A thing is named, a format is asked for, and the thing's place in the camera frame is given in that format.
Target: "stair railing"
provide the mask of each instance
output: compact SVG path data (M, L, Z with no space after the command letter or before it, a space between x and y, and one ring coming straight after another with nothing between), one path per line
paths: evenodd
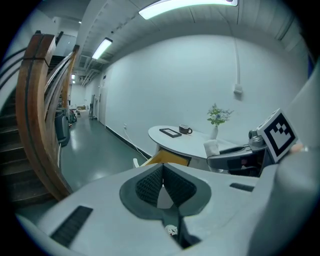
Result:
M15 108L21 142L29 162L47 190L61 200L72 190L58 162L61 158L55 114L60 95L62 107L67 107L68 87L79 46L75 45L48 74L55 49L54 35L33 35L19 70Z

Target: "black mug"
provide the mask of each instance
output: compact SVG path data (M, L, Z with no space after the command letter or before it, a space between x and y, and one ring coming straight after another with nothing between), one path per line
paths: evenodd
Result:
M192 134L192 129L188 125L180 124L179 132L182 134Z

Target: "fluorescent light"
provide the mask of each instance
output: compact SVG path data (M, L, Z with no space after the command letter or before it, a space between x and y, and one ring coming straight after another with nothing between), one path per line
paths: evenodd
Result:
M102 43L100 43L99 47L95 50L95 53L93 54L93 59L99 59L101 54L104 53L104 51L112 44L112 40L109 38L105 38Z
M139 11L146 20L173 9L196 5L237 6L238 0L160 0Z

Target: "white table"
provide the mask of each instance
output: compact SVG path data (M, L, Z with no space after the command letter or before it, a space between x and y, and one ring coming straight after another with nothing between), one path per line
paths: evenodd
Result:
M191 134L182 134L180 137L172 138L159 129L169 128L179 133L179 127L160 125L151 127L148 131L149 137L157 143L157 151L160 148L166 149L178 155L190 157L191 161L189 166L208 170L207 154L204 146L204 142L210 140L208 134L193 130ZM217 138L219 144L219 151L230 149L238 145L228 142L224 139Z

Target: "hallway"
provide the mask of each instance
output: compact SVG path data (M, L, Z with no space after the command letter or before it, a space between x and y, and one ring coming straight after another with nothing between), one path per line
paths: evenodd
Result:
M132 169L133 158L139 164L142 155L109 132L97 120L89 119L89 111L70 129L70 141L61 150L61 169L73 191L87 183Z

